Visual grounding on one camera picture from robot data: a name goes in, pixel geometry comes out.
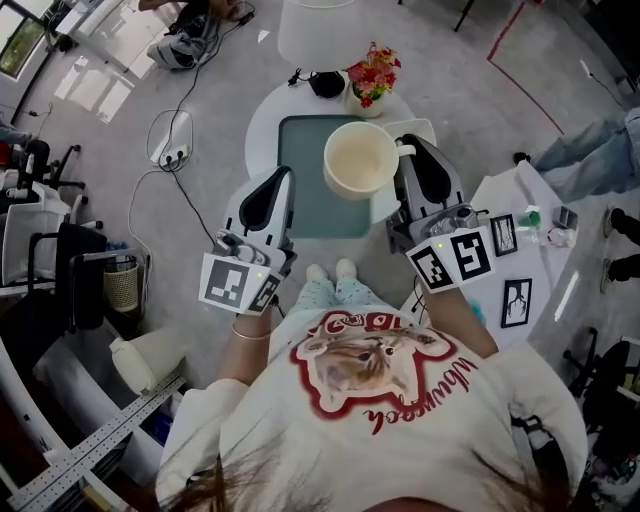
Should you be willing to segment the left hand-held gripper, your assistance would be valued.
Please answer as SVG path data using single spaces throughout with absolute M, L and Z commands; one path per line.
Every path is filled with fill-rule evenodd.
M 290 168 L 264 171 L 231 196 L 226 230 L 216 234 L 213 252 L 203 255 L 201 302 L 238 315 L 261 315 L 274 303 L 297 257 L 293 242 L 286 238 L 294 198 Z

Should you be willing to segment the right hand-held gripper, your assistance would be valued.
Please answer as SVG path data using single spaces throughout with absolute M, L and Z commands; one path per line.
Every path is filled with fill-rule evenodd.
M 406 134 L 398 142 L 413 146 L 416 153 L 399 160 L 395 187 L 406 211 L 400 209 L 386 220 L 390 251 L 406 256 L 431 293 L 492 275 L 490 234 L 477 212 L 461 204 L 460 181 L 452 164 L 421 137 Z

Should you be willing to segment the green rectangular tray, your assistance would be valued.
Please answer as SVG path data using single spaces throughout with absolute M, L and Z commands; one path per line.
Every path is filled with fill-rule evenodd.
M 369 200 L 350 201 L 336 195 L 324 177 L 324 148 L 352 115 L 288 116 L 279 125 L 277 164 L 294 174 L 294 239 L 355 239 L 371 227 Z

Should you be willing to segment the cream ceramic mug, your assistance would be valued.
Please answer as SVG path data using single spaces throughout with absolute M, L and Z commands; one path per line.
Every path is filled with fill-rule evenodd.
M 400 158 L 416 153 L 413 145 L 397 146 L 380 126 L 350 122 L 337 128 L 326 141 L 325 181 L 346 200 L 370 199 L 393 181 Z

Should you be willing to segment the white rectangular dish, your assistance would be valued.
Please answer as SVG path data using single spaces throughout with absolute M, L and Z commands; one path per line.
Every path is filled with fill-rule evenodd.
M 407 134 L 419 137 L 433 146 L 437 145 L 432 123 L 425 118 L 389 122 L 384 124 L 382 128 L 396 141 L 397 146 L 404 145 L 404 142 L 399 142 L 399 139 Z

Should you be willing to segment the flower pot with red flowers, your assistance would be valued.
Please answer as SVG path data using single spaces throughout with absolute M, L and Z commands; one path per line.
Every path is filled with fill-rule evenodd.
M 364 118 L 378 117 L 383 111 L 384 99 L 395 86 L 396 70 L 401 67 L 393 49 L 372 42 L 365 57 L 346 69 L 347 110 Z

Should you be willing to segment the white power strip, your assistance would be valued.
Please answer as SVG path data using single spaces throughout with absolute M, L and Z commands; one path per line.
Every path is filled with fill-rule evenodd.
M 190 155 L 190 147 L 181 145 L 164 152 L 158 159 L 158 165 L 167 171 L 176 171 L 189 160 Z

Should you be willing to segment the white side cabinet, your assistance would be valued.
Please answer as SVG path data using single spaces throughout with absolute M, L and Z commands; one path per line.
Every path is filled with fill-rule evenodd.
M 553 211 L 563 203 L 543 177 L 526 161 L 504 173 L 484 178 L 471 201 L 474 210 L 486 210 L 490 218 L 505 214 L 517 218 L 530 205 L 539 208 L 541 224 L 538 229 L 553 229 Z M 485 327 L 498 347 L 503 349 L 527 341 L 559 281 L 572 248 L 522 244 L 518 243 L 517 238 L 517 252 L 497 257 L 490 221 L 482 220 L 480 224 L 486 226 L 490 234 L 495 272 L 459 289 L 467 300 L 476 299 L 481 303 L 486 317 Z M 503 329 L 501 315 L 504 283 L 509 279 L 525 278 L 533 280 L 529 321 L 526 325 Z

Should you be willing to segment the wicker waste basket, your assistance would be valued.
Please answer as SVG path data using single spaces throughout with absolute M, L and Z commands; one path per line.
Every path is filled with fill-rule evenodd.
M 107 260 L 103 281 L 105 296 L 112 309 L 129 313 L 138 307 L 138 263 L 133 256 L 117 256 Z

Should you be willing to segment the grey backpack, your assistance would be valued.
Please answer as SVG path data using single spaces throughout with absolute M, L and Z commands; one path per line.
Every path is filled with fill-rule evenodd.
M 199 15 L 173 24 L 169 32 L 147 48 L 147 56 L 169 71 L 196 67 L 213 48 L 219 32 L 219 19 Z

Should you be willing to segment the person's white printed shirt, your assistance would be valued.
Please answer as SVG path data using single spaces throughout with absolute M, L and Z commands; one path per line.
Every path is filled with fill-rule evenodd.
M 188 391 L 165 444 L 164 507 L 362 512 L 392 500 L 457 512 L 538 512 L 574 494 L 588 442 L 579 408 L 523 347 L 482 358 L 383 306 L 286 318 L 247 386 Z

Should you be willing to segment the white desk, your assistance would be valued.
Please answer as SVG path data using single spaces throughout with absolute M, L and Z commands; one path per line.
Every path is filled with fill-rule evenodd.
M 56 32 L 127 73 L 173 18 L 171 10 L 140 11 L 138 0 L 74 0 Z

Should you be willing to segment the black swivel chair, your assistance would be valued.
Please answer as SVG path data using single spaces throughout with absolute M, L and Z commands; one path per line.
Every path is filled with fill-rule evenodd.
M 598 330 L 589 327 L 587 357 L 583 362 L 576 359 L 570 350 L 565 350 L 563 359 L 577 371 L 569 385 L 571 394 L 581 403 L 587 433 L 592 434 L 622 420 L 640 406 L 640 394 L 624 387 L 628 377 L 631 383 L 640 378 L 640 361 L 631 365 L 631 347 L 640 348 L 640 342 L 621 337 L 603 355 L 596 353 Z

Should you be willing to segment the large window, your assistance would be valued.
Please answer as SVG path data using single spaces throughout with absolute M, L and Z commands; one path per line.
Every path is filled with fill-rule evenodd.
M 0 0 L 0 75 L 17 79 L 44 37 L 57 0 Z

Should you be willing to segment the perforated metal rail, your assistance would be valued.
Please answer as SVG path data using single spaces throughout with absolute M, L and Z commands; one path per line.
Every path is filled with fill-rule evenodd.
M 142 429 L 143 423 L 161 408 L 185 383 L 174 372 L 156 389 L 133 401 L 124 410 L 98 428 L 52 467 L 12 493 L 7 500 L 15 512 L 46 512 L 72 489 L 93 487 L 113 510 L 124 510 L 127 503 L 95 473 L 101 463 L 122 464 L 142 482 L 155 477 L 162 446 Z

